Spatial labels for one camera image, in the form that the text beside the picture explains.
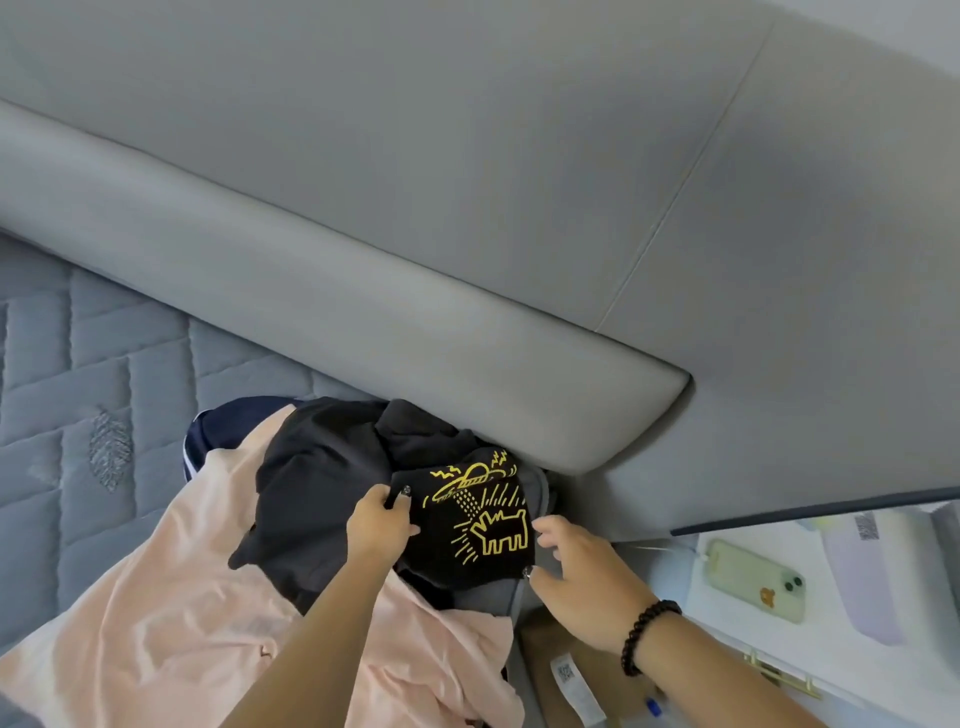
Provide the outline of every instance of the barcode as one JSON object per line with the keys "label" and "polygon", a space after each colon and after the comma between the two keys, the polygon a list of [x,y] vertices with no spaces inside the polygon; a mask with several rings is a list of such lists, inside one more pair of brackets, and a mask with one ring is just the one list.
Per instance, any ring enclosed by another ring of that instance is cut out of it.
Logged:
{"label": "barcode", "polygon": [[876,518],[873,513],[858,513],[853,517],[856,521],[856,532],[860,541],[879,541],[880,532],[876,528]]}
{"label": "barcode", "polygon": [[573,679],[573,670],[570,668],[569,663],[560,663],[557,665],[557,675],[565,683]]}

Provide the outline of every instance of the green phone case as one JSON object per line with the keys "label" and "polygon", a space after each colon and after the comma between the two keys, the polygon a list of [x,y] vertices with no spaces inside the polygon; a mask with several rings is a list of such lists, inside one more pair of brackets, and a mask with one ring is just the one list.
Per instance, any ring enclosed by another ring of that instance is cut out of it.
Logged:
{"label": "green phone case", "polygon": [[709,543],[707,558],[714,589],[794,624],[804,620],[806,580],[794,570],[720,539]]}

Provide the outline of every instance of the black bead bracelet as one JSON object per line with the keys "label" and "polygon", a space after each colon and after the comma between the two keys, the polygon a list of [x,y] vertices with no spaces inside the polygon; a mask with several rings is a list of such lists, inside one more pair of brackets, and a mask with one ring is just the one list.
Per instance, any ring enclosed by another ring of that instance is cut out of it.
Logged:
{"label": "black bead bracelet", "polygon": [[623,654],[620,655],[620,666],[623,667],[623,671],[628,677],[636,677],[640,674],[640,668],[637,667],[634,662],[634,650],[636,650],[636,643],[643,635],[643,631],[650,626],[650,622],[667,612],[673,612],[678,615],[684,613],[677,602],[664,599],[647,607],[636,622],[634,622],[634,628],[630,630],[630,636],[627,637],[627,641],[623,644]]}

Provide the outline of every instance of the drawer handle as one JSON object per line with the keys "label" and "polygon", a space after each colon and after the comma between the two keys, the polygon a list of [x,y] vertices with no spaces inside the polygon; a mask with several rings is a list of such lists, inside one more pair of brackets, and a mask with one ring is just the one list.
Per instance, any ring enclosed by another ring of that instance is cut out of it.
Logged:
{"label": "drawer handle", "polygon": [[817,700],[823,700],[823,694],[820,693],[816,688],[813,687],[813,678],[809,675],[806,676],[805,680],[801,680],[799,677],[794,677],[793,675],[788,675],[785,672],[767,665],[765,662],[761,661],[759,657],[756,656],[756,650],[751,650],[750,654],[743,655],[744,662],[747,663],[750,667],[755,669],[761,675],[771,680],[774,680],[782,685],[787,686],[788,688],[793,688],[795,691],[800,691],[810,697],[815,697]]}

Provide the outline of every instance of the quilted mattress cover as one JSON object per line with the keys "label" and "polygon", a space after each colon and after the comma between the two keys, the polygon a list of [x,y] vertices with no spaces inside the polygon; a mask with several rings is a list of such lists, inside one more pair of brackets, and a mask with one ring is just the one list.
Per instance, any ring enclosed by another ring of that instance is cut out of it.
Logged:
{"label": "quilted mattress cover", "polygon": [[[370,398],[0,234],[0,654],[151,534],[197,412],[268,394]],[[0,728],[36,725],[0,696]]]}

